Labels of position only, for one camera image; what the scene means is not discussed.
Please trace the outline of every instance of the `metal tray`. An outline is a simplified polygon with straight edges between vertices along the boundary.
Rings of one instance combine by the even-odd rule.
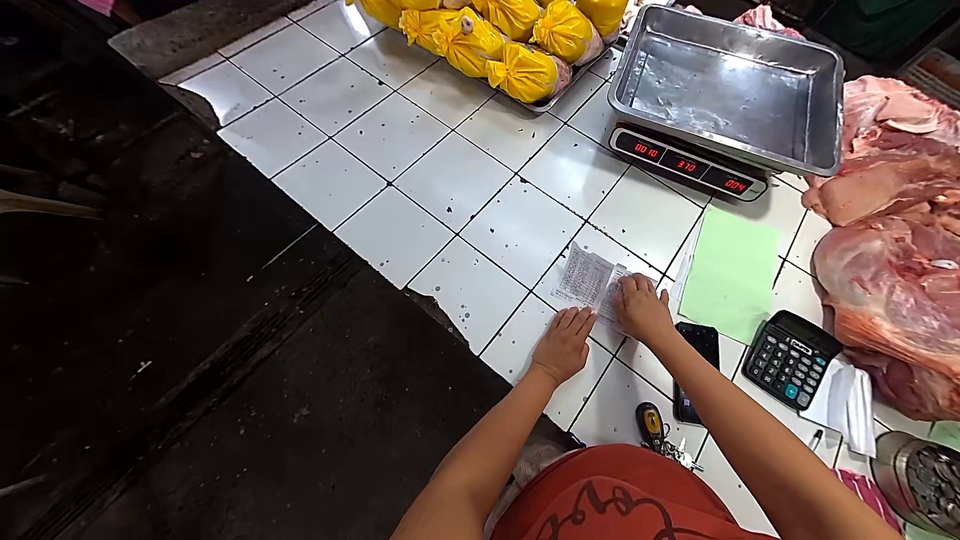
[[[535,113],[537,113],[537,114],[543,114],[544,112],[547,112],[548,110],[550,110],[551,107],[554,106],[554,104],[557,103],[557,101],[558,101],[561,97],[564,96],[564,94],[566,93],[566,91],[569,90],[571,86],[573,86],[574,84],[576,84],[577,80],[579,80],[581,77],[584,76],[584,73],[587,73],[587,72],[590,70],[590,67],[591,67],[592,65],[594,65],[598,60],[602,59],[603,56],[606,55],[608,52],[610,52],[610,50],[613,49],[613,46],[614,46],[615,44],[616,44],[616,40],[614,40],[612,43],[608,43],[608,44],[604,45],[603,52],[601,52],[599,55],[597,55],[597,58],[595,58],[595,59],[593,59],[593,60],[591,60],[591,61],[589,61],[589,62],[587,62],[587,63],[585,63],[585,64],[583,64],[583,65],[572,65],[572,66],[570,66],[570,71],[571,71],[571,73],[570,73],[570,84],[567,85],[567,86],[565,86],[565,87],[563,87],[563,88],[561,88],[561,90],[560,90],[559,92],[557,92],[556,95],[554,95],[554,96],[552,96],[552,97],[550,97],[550,98],[548,98],[548,99],[541,99],[541,100],[535,101],[535,102],[533,102],[533,103],[523,103],[522,101],[516,99],[516,98],[513,97],[513,96],[511,96],[510,99],[516,101],[517,103],[521,104],[523,107],[526,107],[527,109],[532,110],[533,112],[535,112]],[[500,91],[503,92],[505,95],[508,95],[508,96],[510,95],[510,94],[507,94],[507,92],[504,92],[502,89],[501,89]]]
[[[607,99],[621,120],[772,171],[840,167],[843,61],[823,45],[647,6]]]

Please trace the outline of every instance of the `person's right hand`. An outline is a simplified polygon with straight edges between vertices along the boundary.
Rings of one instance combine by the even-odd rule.
[[[613,307],[620,326],[633,339],[650,345],[651,341],[675,332],[666,289],[657,298],[657,288],[643,274],[620,278],[623,293],[613,298]]]

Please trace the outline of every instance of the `wrapped chicken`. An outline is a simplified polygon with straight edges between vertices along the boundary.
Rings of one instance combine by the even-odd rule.
[[[514,41],[529,41],[534,23],[543,13],[536,0],[474,0],[473,5],[504,36]]]
[[[590,19],[604,43],[616,41],[628,0],[577,0],[577,9]]]
[[[363,11],[382,22],[383,24],[395,30],[400,29],[400,7],[392,0],[359,0]],[[353,4],[353,0],[346,0],[347,5]]]
[[[583,65],[603,52],[603,40],[593,23],[567,0],[555,0],[534,24],[532,43],[566,63]]]
[[[509,40],[474,10],[463,8],[458,14],[441,23],[439,54],[468,77],[486,77],[487,61],[501,60]]]
[[[503,61],[487,62],[487,80],[524,103],[548,98],[570,84],[570,66],[534,47],[511,41]]]
[[[455,10],[404,10],[400,14],[400,31],[407,36],[407,44],[414,41],[420,47],[437,56],[444,56],[441,50],[441,24],[452,22],[460,18],[460,12]]]

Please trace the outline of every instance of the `person's left hand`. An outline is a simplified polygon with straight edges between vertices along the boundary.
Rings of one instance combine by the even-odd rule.
[[[587,336],[596,320],[596,313],[589,307],[558,311],[534,350],[530,371],[542,370],[560,386],[584,369],[590,352]]]

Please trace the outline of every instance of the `black phone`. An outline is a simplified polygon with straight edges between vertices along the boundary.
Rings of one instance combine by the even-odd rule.
[[[710,365],[720,369],[720,336],[716,328],[680,322],[677,323],[677,331]],[[673,415],[681,422],[701,426],[704,424],[693,409],[690,399],[676,382],[673,383]]]

